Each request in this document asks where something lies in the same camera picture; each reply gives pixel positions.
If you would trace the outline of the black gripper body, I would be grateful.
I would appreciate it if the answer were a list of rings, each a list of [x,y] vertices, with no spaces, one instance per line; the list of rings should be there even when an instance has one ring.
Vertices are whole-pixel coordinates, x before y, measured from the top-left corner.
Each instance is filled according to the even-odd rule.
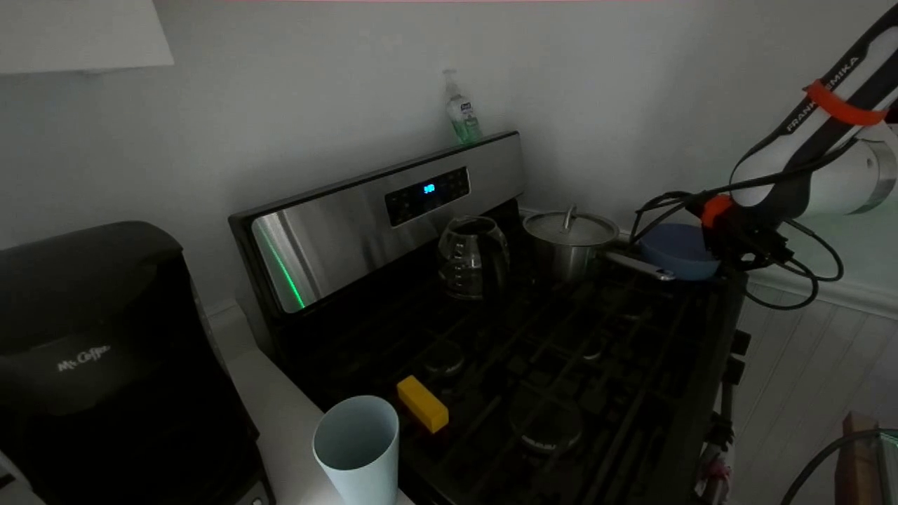
[[[733,198],[709,198],[702,206],[698,222],[707,250],[724,265],[762,269],[792,258],[786,238],[751,212],[737,209]]]

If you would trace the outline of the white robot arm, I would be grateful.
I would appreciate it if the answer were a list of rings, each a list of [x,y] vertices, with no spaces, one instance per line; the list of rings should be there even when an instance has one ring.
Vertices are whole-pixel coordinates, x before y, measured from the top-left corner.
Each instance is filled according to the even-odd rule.
[[[707,247],[742,269],[786,265],[779,226],[863,213],[894,198],[898,8],[884,12],[758,140],[696,217]]]

